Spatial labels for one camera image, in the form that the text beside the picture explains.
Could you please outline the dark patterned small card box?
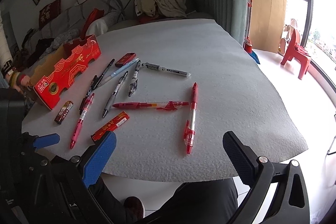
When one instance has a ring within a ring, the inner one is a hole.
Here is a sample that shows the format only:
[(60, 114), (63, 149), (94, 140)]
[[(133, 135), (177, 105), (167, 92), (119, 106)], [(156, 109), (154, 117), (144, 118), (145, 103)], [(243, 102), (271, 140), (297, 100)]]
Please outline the dark patterned small card box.
[(72, 101), (66, 101), (64, 105), (61, 107), (54, 121), (57, 124), (62, 124), (62, 122), (64, 121), (65, 117), (67, 116), (73, 105), (74, 103)]

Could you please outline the pink red gel pen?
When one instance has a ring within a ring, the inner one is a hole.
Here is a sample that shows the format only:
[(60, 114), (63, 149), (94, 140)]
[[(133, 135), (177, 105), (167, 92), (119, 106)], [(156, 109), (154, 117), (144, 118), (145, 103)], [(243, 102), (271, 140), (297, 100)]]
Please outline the pink red gel pen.
[(82, 112), (81, 112), (81, 114), (79, 116), (78, 122), (76, 124), (76, 127), (75, 127), (74, 132), (73, 132), (72, 137), (71, 137), (70, 149), (72, 149), (75, 146), (76, 142), (77, 142), (77, 139), (79, 137), (81, 128), (83, 126), (84, 119), (85, 119), (85, 117), (86, 117), (86, 115), (87, 115), (87, 113), (89, 111), (90, 106), (93, 103), (94, 96), (95, 96), (95, 94), (92, 93), (88, 97), (88, 99), (86, 100), (86, 102), (84, 104), (83, 110), (82, 110)]

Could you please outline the black grey grip pen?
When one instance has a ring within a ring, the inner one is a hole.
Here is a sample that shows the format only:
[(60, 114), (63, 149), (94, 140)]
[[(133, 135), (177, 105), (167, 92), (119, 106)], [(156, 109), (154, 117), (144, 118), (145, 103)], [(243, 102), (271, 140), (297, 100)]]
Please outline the black grey grip pen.
[(123, 85), (123, 83), (125, 82), (126, 78), (127, 78), (127, 75), (128, 75), (128, 71), (126, 71), (121, 77), (120, 79), (118, 80), (118, 83), (114, 89), (114, 91), (112, 92), (112, 94), (110, 95), (105, 107), (104, 107), (104, 110), (103, 110), (103, 113), (102, 113), (102, 118), (105, 118), (106, 115), (108, 114), (110, 108), (112, 107), (112, 105), (114, 104), (114, 101), (116, 99), (116, 96), (117, 96), (117, 93), (118, 91), (120, 90), (121, 86)]

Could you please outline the red clear pen vertical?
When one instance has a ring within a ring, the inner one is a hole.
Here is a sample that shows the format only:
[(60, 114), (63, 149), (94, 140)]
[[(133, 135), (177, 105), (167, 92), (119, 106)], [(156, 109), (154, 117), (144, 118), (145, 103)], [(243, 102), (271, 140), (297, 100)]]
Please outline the red clear pen vertical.
[(197, 83), (194, 83), (191, 95), (190, 115), (189, 119), (187, 120), (185, 131), (183, 134), (183, 140), (185, 142), (187, 155), (191, 153), (194, 145), (197, 105), (198, 105), (198, 85)]

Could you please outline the black slim pen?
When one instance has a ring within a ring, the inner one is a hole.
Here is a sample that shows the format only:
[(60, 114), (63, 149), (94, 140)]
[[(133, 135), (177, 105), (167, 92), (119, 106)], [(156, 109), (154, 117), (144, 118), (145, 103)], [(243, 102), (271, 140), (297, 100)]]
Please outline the black slim pen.
[(89, 89), (85, 95), (85, 97), (82, 99), (81, 105), (79, 107), (79, 113), (81, 114), (82, 111), (84, 110), (84, 105), (86, 103), (86, 101), (88, 100), (90, 94), (92, 93), (93, 90), (95, 90), (98, 86), (98, 84), (102, 81), (103, 77), (105, 76), (105, 74), (107, 73), (107, 71), (110, 69), (110, 67), (112, 66), (112, 64), (114, 63), (115, 59), (112, 59), (108, 65), (106, 66), (106, 68), (102, 71), (102, 73), (97, 76), (95, 75), (94, 78), (91, 81), (91, 84), (89, 86)]

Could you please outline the black clear gel pen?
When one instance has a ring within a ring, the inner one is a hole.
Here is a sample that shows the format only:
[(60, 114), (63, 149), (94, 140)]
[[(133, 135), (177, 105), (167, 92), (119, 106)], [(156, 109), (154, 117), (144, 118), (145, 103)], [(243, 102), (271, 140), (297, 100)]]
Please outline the black clear gel pen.
[(141, 60), (138, 60), (135, 65), (134, 73), (133, 73), (133, 76), (131, 78), (131, 82), (129, 85), (128, 97), (131, 97), (132, 94), (134, 94), (134, 92), (137, 90), (138, 73), (139, 73), (140, 66), (141, 66)]

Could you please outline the red clear pen horizontal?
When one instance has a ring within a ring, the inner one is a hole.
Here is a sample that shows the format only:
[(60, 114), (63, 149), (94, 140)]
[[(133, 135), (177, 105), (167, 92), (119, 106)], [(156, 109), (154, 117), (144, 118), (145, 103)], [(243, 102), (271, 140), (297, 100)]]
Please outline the red clear pen horizontal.
[(189, 106), (188, 102), (168, 101), (168, 102), (123, 102), (112, 105), (114, 108), (123, 110), (136, 109), (156, 109), (165, 111), (174, 111), (183, 106)]

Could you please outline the light blue pen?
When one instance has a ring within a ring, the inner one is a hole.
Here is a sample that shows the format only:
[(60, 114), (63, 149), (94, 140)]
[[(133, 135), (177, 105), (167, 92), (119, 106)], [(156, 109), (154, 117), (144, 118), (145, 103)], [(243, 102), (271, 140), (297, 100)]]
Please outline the light blue pen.
[(104, 78), (99, 84), (98, 84), (98, 88), (103, 86), (104, 84), (106, 84), (108, 81), (110, 81), (112, 78), (116, 77), (117, 75), (119, 75), (121, 72), (123, 72), (124, 70), (128, 69), (129, 67), (131, 67), (133, 64), (135, 64), (136, 62), (138, 62), (140, 60), (140, 58), (135, 58), (132, 61), (126, 63), (125, 65), (123, 65), (122, 67), (120, 67), (119, 69), (117, 69), (116, 71), (114, 71), (113, 73), (111, 73), (110, 75), (108, 75), (106, 78)]

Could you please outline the black white marker pen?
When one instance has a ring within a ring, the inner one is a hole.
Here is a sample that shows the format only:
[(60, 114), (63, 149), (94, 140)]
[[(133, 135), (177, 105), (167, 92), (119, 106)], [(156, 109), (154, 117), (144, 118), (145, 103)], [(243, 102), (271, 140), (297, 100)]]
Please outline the black white marker pen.
[(147, 68), (147, 69), (150, 69), (150, 70), (153, 70), (153, 71), (172, 73), (174, 75), (179, 75), (179, 76), (183, 76), (183, 77), (190, 77), (191, 76), (191, 73), (189, 73), (189, 72), (179, 71), (179, 70), (176, 70), (176, 69), (169, 69), (169, 68), (161, 67), (160, 65), (157, 65), (157, 64), (142, 63), (141, 66), (143, 68)]

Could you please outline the red rectangular small box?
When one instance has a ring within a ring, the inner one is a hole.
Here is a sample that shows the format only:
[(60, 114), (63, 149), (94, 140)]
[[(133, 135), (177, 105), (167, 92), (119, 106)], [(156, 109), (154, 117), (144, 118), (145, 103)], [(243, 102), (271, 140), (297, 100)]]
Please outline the red rectangular small box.
[(125, 55), (123, 55), (123, 57), (121, 57), (118, 61), (116, 61), (114, 65), (117, 68), (121, 68), (128, 62), (132, 61), (135, 57), (136, 53), (134, 52), (126, 53)]

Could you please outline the red cardboard fruit box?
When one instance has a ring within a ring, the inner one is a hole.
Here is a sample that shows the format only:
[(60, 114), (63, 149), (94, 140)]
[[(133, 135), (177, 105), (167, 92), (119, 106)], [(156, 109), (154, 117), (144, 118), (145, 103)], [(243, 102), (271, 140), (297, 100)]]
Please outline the red cardboard fruit box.
[(60, 94), (69, 89), (76, 76), (82, 74), (100, 56), (101, 50), (95, 35), (65, 43), (34, 69), (30, 77), (34, 93), (46, 108), (53, 110), (60, 101)]

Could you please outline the grey sofa with throw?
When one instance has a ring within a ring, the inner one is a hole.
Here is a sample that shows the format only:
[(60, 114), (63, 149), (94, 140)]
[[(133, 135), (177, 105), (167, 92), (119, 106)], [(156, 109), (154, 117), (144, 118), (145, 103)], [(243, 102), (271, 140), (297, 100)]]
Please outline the grey sofa with throw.
[(104, 16), (95, 20), (88, 28), (87, 35), (102, 35), (108, 28), (117, 23), (120, 15), (124, 15), (120, 0), (85, 0), (74, 5), (46, 24), (41, 30), (33, 30), (22, 43), (22, 49), (14, 57), (14, 66), (23, 71), (33, 66), (38, 60), (60, 46), (80, 38), (80, 32), (86, 19), (94, 8), (104, 10)]

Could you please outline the red embroidered cushion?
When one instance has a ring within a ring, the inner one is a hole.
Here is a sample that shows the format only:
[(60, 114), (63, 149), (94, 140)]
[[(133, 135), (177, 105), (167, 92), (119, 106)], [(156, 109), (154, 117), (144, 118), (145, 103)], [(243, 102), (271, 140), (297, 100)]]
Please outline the red embroidered cushion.
[(57, 18), (62, 12), (62, 0), (55, 0), (39, 11), (39, 29)]

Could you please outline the red pillow on sofa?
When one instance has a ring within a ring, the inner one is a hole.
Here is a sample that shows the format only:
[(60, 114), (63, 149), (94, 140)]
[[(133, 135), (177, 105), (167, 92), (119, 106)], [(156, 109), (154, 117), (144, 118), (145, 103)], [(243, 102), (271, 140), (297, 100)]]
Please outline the red pillow on sofa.
[(99, 10), (97, 8), (94, 8), (92, 12), (89, 14), (88, 18), (86, 19), (84, 26), (80, 32), (80, 39), (84, 40), (85, 34), (89, 28), (89, 26), (97, 19), (100, 19), (104, 16), (104, 10)]

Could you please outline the brown cardboard sheet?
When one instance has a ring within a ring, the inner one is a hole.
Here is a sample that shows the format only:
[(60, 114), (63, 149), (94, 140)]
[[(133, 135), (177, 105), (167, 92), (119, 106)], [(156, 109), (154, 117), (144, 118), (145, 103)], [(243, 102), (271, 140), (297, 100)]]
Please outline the brown cardboard sheet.
[(252, 0), (249, 38), (254, 49), (278, 52), (285, 11), (286, 0)]

